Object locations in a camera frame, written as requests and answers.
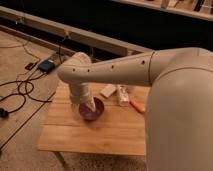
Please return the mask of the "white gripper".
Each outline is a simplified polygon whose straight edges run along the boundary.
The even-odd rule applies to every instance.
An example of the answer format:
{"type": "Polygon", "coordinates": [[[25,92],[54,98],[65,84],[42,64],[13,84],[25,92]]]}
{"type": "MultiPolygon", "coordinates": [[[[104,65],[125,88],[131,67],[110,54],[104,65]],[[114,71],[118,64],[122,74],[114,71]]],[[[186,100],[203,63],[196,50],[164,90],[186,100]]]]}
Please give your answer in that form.
{"type": "Polygon", "coordinates": [[[88,84],[70,84],[70,99],[72,111],[78,111],[78,104],[87,103],[87,107],[91,110],[96,110],[96,104],[93,100],[92,92],[88,84]]]}

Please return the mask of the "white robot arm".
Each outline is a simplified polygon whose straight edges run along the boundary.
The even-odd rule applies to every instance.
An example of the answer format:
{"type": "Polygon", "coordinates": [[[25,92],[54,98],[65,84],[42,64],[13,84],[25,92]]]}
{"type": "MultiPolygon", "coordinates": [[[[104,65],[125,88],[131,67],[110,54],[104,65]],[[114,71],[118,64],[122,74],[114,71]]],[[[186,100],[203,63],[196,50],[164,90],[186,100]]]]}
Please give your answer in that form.
{"type": "Polygon", "coordinates": [[[145,112],[147,171],[213,171],[213,52],[150,51],[93,63],[78,52],[58,69],[74,103],[90,82],[150,88],[145,112]]]}

